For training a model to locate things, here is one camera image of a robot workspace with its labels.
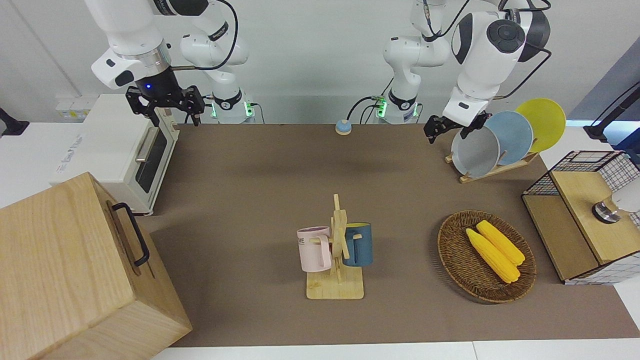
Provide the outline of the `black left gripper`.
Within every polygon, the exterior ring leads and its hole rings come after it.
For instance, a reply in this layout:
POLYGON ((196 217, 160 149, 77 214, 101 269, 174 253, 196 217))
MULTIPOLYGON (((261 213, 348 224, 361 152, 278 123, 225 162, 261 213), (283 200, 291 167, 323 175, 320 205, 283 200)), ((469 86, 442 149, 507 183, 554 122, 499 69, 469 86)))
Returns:
POLYGON ((446 116, 436 116, 432 115, 429 117, 428 121, 426 121, 423 126, 423 132, 425 132, 425 136, 430 144, 434 144, 437 137, 441 133, 449 132, 454 129, 462 129, 461 130, 461 139, 464 141, 472 132, 475 130, 480 130, 485 125, 486 121, 492 116, 489 112, 480 112, 469 126, 463 126, 455 121, 452 121, 446 116))

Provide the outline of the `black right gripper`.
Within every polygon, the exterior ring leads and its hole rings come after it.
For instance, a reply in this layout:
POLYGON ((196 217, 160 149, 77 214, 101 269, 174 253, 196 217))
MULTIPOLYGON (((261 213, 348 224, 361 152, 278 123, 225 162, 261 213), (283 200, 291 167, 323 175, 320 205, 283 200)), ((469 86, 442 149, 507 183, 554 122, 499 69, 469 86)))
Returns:
POLYGON ((125 92, 126 100, 134 114, 148 116, 153 126, 160 125, 157 108, 178 109, 186 113, 183 123, 189 120, 194 126, 201 124, 205 102, 195 85, 181 88, 173 68, 162 73, 137 80, 125 92))

